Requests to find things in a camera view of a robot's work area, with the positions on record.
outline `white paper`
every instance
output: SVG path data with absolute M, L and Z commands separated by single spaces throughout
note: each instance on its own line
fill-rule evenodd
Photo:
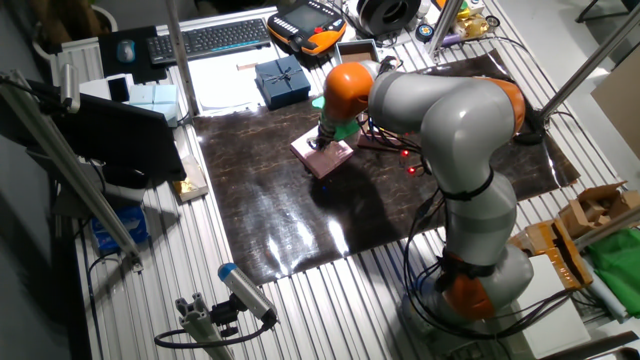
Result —
M 189 61 L 189 71 L 203 114 L 222 115 L 264 105 L 255 82 L 255 68 L 238 70 L 238 65 L 247 65 L 249 60 L 256 64 L 276 60 L 278 54 L 273 46 Z

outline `tape roll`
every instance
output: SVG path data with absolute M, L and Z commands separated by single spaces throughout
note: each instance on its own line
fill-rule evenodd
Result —
M 402 29 L 418 12 L 420 0 L 359 0 L 360 24 L 374 36 Z

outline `computer mouse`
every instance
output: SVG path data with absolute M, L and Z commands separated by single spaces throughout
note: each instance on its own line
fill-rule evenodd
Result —
M 133 40 L 122 40 L 118 43 L 116 56 L 118 61 L 124 64 L 132 63 L 136 60 L 136 43 Z

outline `pink box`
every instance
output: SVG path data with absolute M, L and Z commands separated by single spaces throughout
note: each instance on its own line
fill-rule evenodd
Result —
M 307 139 L 316 136 L 318 136 L 317 126 L 292 142 L 291 151 L 311 170 L 315 177 L 322 179 L 347 161 L 353 155 L 353 149 L 344 141 L 332 141 L 322 151 L 316 151 L 307 143 Z

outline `blue gift box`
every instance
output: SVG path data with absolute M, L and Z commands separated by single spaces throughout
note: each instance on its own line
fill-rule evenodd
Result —
M 256 65 L 256 83 L 269 109 L 309 98 L 311 84 L 295 56 Z

